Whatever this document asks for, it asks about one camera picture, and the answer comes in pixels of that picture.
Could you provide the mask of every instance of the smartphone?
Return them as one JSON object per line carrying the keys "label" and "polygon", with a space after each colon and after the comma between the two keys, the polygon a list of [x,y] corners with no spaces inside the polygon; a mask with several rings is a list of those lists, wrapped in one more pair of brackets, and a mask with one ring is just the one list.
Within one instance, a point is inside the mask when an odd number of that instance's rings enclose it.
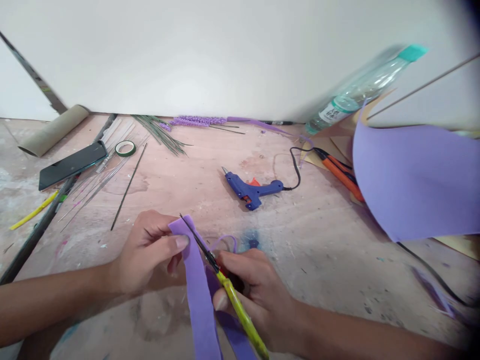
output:
{"label": "smartphone", "polygon": [[83,148],[66,158],[42,169],[38,190],[43,191],[56,183],[81,173],[93,164],[102,161],[109,153],[102,140]]}

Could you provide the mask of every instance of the green tape roll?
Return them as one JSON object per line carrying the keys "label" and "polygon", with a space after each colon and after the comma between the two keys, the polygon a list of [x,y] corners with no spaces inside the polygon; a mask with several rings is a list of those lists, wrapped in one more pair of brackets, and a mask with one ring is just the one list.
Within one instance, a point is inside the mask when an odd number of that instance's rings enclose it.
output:
{"label": "green tape roll", "polygon": [[[131,146],[131,149],[128,150],[128,151],[121,151],[121,148],[124,147],[125,145],[130,145]],[[135,147],[135,144],[129,140],[125,140],[125,141],[120,141],[116,146],[115,146],[115,152],[118,154],[118,156],[122,157],[122,158],[126,158],[126,157],[129,157],[129,156],[132,156],[135,151],[137,150],[137,148]]]}

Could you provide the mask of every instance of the left hand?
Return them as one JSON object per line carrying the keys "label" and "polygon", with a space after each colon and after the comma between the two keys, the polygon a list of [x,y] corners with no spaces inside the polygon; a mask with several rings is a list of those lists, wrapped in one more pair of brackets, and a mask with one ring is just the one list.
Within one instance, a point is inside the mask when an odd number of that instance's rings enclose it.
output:
{"label": "left hand", "polygon": [[120,256],[110,263],[112,291],[131,294],[142,290],[152,277],[154,268],[170,259],[167,270],[176,270],[180,253],[189,244],[185,235],[173,236],[169,224],[177,217],[155,210],[141,212],[135,220]]}

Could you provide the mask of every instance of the blue glue gun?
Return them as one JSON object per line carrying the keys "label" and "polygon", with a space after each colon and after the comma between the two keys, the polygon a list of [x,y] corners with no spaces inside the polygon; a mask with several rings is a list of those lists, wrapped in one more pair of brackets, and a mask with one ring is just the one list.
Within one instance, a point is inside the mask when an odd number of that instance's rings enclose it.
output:
{"label": "blue glue gun", "polygon": [[231,171],[228,171],[223,166],[221,167],[225,172],[225,179],[228,184],[238,196],[239,199],[246,201],[246,208],[250,211],[255,210],[262,202],[261,196],[272,195],[281,192],[284,189],[284,184],[280,180],[273,180],[269,185],[261,186],[255,179],[248,184]]}

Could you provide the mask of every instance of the water bottle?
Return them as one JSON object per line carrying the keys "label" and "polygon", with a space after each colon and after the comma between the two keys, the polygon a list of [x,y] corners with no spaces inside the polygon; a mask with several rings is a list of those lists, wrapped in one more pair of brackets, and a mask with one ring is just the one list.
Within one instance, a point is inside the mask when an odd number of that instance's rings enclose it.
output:
{"label": "water bottle", "polygon": [[379,97],[395,82],[410,63],[420,59],[428,51],[420,45],[410,45],[396,58],[368,72],[350,84],[341,93],[323,107],[318,114],[305,124],[309,136],[338,123],[363,105]]}

